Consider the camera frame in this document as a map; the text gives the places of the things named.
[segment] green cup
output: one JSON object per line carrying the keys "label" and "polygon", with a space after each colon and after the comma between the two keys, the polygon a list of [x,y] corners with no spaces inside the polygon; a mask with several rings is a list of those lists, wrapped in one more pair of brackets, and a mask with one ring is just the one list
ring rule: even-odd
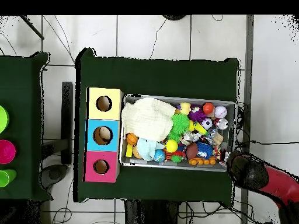
{"label": "green cup", "polygon": [[16,170],[14,169],[0,170],[0,187],[6,187],[15,178],[16,178]]}
{"label": "green cup", "polygon": [[0,106],[0,133],[5,130],[9,123],[8,112]]}

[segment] green spiky ball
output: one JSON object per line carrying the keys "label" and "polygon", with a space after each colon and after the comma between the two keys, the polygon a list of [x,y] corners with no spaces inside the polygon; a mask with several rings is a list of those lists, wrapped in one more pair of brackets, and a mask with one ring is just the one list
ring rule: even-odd
{"label": "green spiky ball", "polygon": [[167,135],[167,139],[173,139],[177,143],[179,143],[180,142],[180,135],[178,135],[177,133],[175,133],[173,131],[173,129],[171,129],[170,133]]}
{"label": "green spiky ball", "polygon": [[171,160],[175,163],[180,163],[183,160],[183,158],[179,155],[173,155],[171,156]]}
{"label": "green spiky ball", "polygon": [[190,125],[190,120],[187,115],[178,113],[172,116],[172,131],[178,135],[182,135],[188,130]]}

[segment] stacked cubes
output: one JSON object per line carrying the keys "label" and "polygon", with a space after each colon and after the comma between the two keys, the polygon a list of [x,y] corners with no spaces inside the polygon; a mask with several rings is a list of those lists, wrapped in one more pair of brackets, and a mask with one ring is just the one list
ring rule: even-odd
{"label": "stacked cubes", "polygon": [[114,183],[119,173],[119,89],[88,87],[86,92],[85,182]]}

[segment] hole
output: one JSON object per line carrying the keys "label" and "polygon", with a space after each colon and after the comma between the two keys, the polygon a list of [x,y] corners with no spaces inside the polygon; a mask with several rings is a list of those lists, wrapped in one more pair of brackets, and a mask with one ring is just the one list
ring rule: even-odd
{"label": "hole", "polygon": [[109,111],[112,107],[112,101],[108,96],[101,96],[96,100],[96,108],[100,111]]}
{"label": "hole", "polygon": [[97,160],[95,164],[93,164],[93,169],[99,174],[105,174],[109,170],[109,164],[105,160]]}
{"label": "hole", "polygon": [[107,126],[100,126],[93,132],[93,140],[98,145],[108,145],[113,138],[112,130]]}

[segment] purple toy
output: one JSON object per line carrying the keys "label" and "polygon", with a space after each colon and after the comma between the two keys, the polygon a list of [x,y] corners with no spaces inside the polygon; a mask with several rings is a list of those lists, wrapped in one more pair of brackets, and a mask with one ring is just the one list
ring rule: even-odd
{"label": "purple toy", "polygon": [[191,111],[188,115],[188,117],[193,122],[202,122],[205,118],[207,118],[206,114],[200,109],[197,105],[191,105]]}

